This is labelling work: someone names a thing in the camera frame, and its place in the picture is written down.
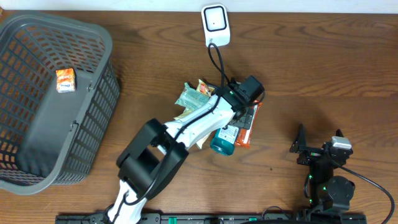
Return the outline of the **green wet wipes pack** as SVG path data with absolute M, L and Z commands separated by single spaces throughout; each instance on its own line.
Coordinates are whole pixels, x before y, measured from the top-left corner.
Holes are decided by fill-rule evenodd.
M 209 96 L 196 91 L 188 83 L 184 83 L 184 89 L 175 104 L 194 111 L 206 104 L 209 99 Z

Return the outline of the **grey plastic shopping basket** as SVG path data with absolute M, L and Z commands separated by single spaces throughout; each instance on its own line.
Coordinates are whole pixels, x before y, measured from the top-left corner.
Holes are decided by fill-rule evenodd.
M 1 23 L 1 188 L 18 195 L 87 177 L 119 100 L 113 41 L 96 24 L 41 12 Z M 72 68 L 76 90 L 56 90 Z

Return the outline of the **blue mouthwash bottle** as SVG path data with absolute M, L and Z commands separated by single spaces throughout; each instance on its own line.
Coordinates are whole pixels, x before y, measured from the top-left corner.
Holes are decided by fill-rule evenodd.
M 219 154 L 231 156 L 234 152 L 239 131 L 238 127 L 232 125 L 218 129 L 211 140 L 210 147 Z

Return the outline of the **orange snack bar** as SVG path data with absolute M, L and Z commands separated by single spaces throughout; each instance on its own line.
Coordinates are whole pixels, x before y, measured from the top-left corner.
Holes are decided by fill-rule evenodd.
M 239 134 L 235 140 L 235 146 L 239 146 L 239 147 L 245 147 L 245 148 L 250 148 L 250 140 L 251 140 L 251 134 L 252 134 L 252 127 L 255 121 L 255 118 L 257 116 L 257 113 L 259 111 L 259 108 L 262 106 L 262 103 L 258 102 L 259 104 L 256 105 L 257 106 L 257 111 L 256 114 L 254 116 L 254 120 L 252 123 L 252 126 L 250 129 L 240 129 L 239 130 Z

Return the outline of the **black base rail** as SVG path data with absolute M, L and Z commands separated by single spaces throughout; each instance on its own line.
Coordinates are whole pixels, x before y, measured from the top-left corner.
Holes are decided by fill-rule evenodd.
M 340 223 L 367 224 L 365 215 L 342 215 L 340 217 L 316 214 L 309 220 L 289 218 L 282 213 L 267 213 L 265 215 L 162 215 L 159 213 L 143 213 L 139 224 L 238 224 L 238 223 Z

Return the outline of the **yellow snack bag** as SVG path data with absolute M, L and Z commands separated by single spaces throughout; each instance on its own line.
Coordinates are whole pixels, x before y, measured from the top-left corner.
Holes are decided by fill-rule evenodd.
M 199 79 L 198 85 L 195 88 L 195 90 L 210 97 L 211 94 L 213 93 L 213 91 L 215 90 L 215 88 L 212 86 L 208 86 L 205 82 L 203 82 L 201 79 Z M 177 117 L 174 117 L 174 120 L 182 119 L 192 112 L 194 112 L 194 111 L 188 110 L 185 108 L 182 114 L 178 115 Z

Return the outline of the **small orange carton box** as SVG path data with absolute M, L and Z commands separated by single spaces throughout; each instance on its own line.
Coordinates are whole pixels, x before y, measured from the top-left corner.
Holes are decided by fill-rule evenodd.
M 75 72 L 72 68 L 56 70 L 56 90 L 59 93 L 73 92 L 76 90 Z

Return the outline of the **white barcode scanner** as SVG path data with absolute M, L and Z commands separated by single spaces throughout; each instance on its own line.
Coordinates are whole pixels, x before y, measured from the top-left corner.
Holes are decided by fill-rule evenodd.
M 224 5 L 213 4 L 201 10 L 205 45 L 215 44 L 217 47 L 228 45 L 231 39 L 228 13 Z

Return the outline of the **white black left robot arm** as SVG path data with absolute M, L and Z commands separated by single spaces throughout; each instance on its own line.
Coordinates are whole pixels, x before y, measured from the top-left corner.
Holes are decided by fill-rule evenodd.
M 116 161 L 120 189 L 115 204 L 104 214 L 105 223 L 138 223 L 145 203 L 166 188 L 188 150 L 242 117 L 263 91 L 261 84 L 229 84 L 182 119 L 146 122 Z

